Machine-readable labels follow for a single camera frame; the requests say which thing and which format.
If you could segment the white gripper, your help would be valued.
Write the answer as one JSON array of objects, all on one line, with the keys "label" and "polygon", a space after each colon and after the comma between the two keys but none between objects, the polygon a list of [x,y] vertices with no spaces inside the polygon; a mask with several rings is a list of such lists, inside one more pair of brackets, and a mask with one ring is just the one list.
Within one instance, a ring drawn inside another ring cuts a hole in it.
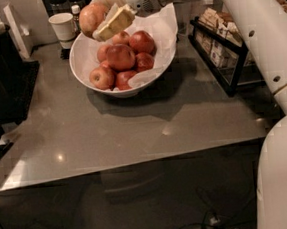
[{"label": "white gripper", "polygon": [[167,4],[183,1],[185,0],[92,0],[92,4],[98,3],[111,8],[92,37],[99,42],[106,42],[127,29],[135,20],[136,13],[138,15],[156,13]]}]

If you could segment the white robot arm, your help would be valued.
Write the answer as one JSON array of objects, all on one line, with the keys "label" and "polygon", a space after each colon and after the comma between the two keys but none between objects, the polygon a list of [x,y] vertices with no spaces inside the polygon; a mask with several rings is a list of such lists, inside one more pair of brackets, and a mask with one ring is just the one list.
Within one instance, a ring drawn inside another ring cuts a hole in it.
[{"label": "white robot arm", "polygon": [[[191,0],[94,0],[129,5],[149,16],[173,2]],[[263,142],[258,164],[257,229],[287,229],[287,13],[276,0],[222,0],[285,116]]]}]

